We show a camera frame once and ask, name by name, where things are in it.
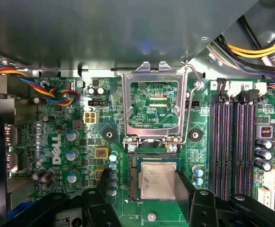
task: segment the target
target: wire bundle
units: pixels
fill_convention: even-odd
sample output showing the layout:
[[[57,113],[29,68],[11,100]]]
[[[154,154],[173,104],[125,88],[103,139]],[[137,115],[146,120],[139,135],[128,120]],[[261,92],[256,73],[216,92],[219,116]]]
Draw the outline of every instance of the wire bundle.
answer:
[[[243,71],[247,74],[268,75],[275,78],[275,67],[252,64],[242,60],[232,51],[232,49],[230,49],[222,35],[208,45],[207,49],[215,58],[229,67]]]
[[[39,84],[37,84],[34,80],[29,78],[27,74],[21,71],[18,71],[14,68],[0,65],[0,73],[9,74],[11,76],[17,77],[21,81],[33,87],[33,89],[35,89],[37,92],[44,95],[44,97],[50,103],[55,103],[61,106],[69,106],[80,100],[80,95],[75,91],[65,89],[65,88],[53,88],[53,87],[43,88],[39,86]]]

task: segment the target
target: silver metal bracket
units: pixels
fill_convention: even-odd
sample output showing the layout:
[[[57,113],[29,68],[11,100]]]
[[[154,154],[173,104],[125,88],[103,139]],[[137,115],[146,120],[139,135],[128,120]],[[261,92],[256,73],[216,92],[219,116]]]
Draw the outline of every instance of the silver metal bracket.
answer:
[[[136,145],[138,146],[143,142],[155,142],[159,141],[167,144],[183,144],[186,139],[183,140],[184,131],[184,117],[185,117],[185,104],[186,104],[186,88],[187,88],[187,78],[188,78],[188,68],[191,68],[196,74],[199,81],[198,86],[192,89],[190,94],[188,119],[190,116],[191,104],[194,91],[200,86],[201,79],[199,78],[197,72],[192,65],[187,62],[181,62],[185,66],[185,72],[179,74],[176,70],[171,68],[165,61],[159,63],[158,71],[153,71],[150,68],[150,63],[145,61],[143,64],[131,74],[122,75],[123,84],[123,97],[124,97],[124,132],[125,139],[124,143],[132,143],[128,141],[130,136],[135,135],[138,138]],[[177,83],[177,97],[176,104],[174,106],[174,113],[178,117],[178,124],[172,128],[164,129],[144,129],[144,128],[134,128],[129,125],[129,118],[133,113],[133,107],[131,106],[130,100],[130,84],[134,82],[176,82]]]

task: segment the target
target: ram slot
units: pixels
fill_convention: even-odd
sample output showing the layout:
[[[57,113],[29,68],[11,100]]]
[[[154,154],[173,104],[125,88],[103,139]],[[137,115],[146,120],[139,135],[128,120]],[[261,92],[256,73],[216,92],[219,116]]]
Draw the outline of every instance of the ram slot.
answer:
[[[244,140],[246,105],[234,104],[234,138],[232,156],[232,194],[243,192],[244,186]]]
[[[244,194],[252,196],[253,170],[254,170],[254,144],[255,144],[255,105],[247,105],[246,120],[248,126],[245,128],[245,185]]]
[[[220,178],[221,178],[221,169],[220,169],[220,162],[221,162],[221,148],[222,148],[222,140],[221,140],[221,133],[222,133],[222,103],[214,103],[212,110],[211,110],[211,163],[210,166],[212,167],[212,175],[209,178],[209,185],[212,192],[216,196],[220,196]]]
[[[222,106],[222,166],[221,166],[221,196],[227,200],[231,189],[231,152],[232,152],[232,122],[233,103]]]

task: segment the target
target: dell logo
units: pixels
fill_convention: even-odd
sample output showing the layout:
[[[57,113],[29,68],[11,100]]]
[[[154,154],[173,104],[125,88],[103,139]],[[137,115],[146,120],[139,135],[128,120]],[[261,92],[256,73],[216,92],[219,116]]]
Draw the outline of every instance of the dell logo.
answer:
[[[52,164],[53,165],[60,165],[62,163],[62,159],[60,157],[62,151],[61,151],[61,135],[58,135],[57,137],[52,137],[52,141],[56,141],[57,143],[52,143]]]

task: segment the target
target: motherboard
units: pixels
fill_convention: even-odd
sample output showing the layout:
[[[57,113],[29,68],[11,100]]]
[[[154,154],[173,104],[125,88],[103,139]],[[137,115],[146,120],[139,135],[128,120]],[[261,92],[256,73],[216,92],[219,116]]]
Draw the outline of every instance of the motherboard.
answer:
[[[12,160],[8,168],[11,178],[34,180],[28,200],[52,192],[74,198],[96,187],[108,168],[107,200],[124,227],[186,227],[174,196],[180,170],[197,189],[223,200],[240,193],[274,208],[263,200],[275,192],[267,177],[275,175],[270,80],[189,77],[179,84],[145,78],[124,86],[126,78],[102,75],[35,81],[81,97],[71,106],[38,100],[38,121],[17,127],[17,144],[8,152],[17,168]],[[161,133],[168,130],[171,137]]]

